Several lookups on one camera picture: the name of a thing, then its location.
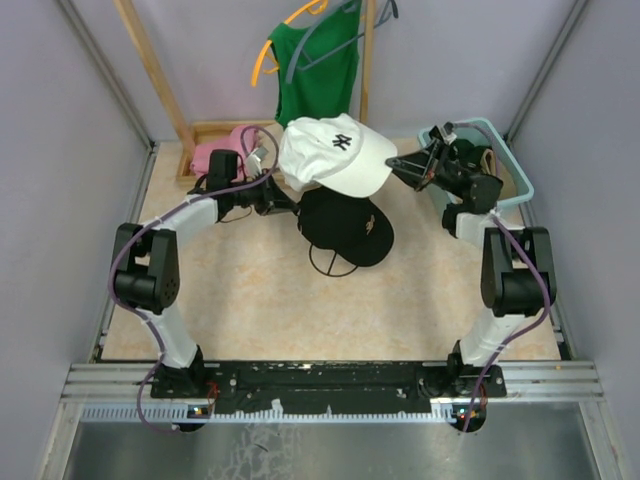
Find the white cap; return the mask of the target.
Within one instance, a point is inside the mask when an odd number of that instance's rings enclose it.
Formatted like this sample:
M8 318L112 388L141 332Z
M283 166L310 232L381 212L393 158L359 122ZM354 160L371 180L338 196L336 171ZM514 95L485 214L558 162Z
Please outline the white cap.
M366 198L375 194L392 169L386 161L396 145L347 114L333 118L300 117L288 123L279 148L278 167L296 192L319 185Z

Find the khaki cap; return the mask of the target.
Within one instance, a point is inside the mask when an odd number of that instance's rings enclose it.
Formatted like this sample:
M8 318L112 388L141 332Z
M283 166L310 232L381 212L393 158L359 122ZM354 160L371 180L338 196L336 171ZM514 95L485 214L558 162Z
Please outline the khaki cap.
M480 157L480 167L483 173L495 176L503 182L499 197L500 200L506 200L516 196L517 187L512 175L492 149L486 148L483 151Z

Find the black cap gold logo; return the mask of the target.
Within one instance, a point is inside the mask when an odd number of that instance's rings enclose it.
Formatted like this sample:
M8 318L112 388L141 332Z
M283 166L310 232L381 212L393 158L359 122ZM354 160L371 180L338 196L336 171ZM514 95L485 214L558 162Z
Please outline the black cap gold logo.
M356 267L379 264L394 245L391 222L369 198L322 187L305 192L298 206L301 235L313 247L333 251Z

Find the black wire hat stand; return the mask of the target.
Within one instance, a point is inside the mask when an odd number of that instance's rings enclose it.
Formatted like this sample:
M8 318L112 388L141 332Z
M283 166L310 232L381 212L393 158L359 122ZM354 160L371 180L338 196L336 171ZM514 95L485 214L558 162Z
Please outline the black wire hat stand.
M308 260L313 269L329 278L344 278L354 273L358 266L345 260L334 250L320 249L310 245Z

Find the wooden clothes rack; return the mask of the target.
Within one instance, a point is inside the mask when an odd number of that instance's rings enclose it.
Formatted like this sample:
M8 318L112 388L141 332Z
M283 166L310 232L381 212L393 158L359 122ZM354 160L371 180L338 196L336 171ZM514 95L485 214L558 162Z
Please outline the wooden clothes rack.
M116 1L114 5L138 53L156 95L182 145L182 154L177 164L175 181L179 187L185 189L190 182L195 180L195 176L190 173L189 165L196 146L202 142L212 141L224 134L229 134L233 128L243 125L245 122L243 120L203 121L189 124L171 89L153 48L152 41L134 4L131 1ZM364 44L361 67L359 119L361 122L367 123L377 3L375 1L365 1L363 3L363 10L364 14L361 16L361 19L364 21Z

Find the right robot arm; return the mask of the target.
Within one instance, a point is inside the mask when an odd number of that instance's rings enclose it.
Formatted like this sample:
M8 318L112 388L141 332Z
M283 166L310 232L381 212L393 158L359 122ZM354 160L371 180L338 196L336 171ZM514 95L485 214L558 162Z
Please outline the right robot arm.
M466 140L431 138L424 148L386 162L415 191L436 186L452 194L455 200L442 214L443 228L482 252L484 308L448 355L443 375L421 385L432 396L488 392L494 362L546 319L556 298L548 230L510 224L498 212L503 182L490 168L496 153L494 147Z

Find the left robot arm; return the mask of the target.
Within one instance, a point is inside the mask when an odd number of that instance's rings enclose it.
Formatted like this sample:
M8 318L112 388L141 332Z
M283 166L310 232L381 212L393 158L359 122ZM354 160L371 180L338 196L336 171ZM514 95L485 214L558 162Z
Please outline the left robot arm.
M109 294L149 329L159 349L151 377L166 382L173 394L194 397L208 384L201 348L188 333L177 306L180 249L236 207L259 215L297 210L274 181L275 168L265 165L267 156L266 148L253 149L239 174L239 154L215 150L208 173L196 180L181 203L145 224L124 223L116 231Z

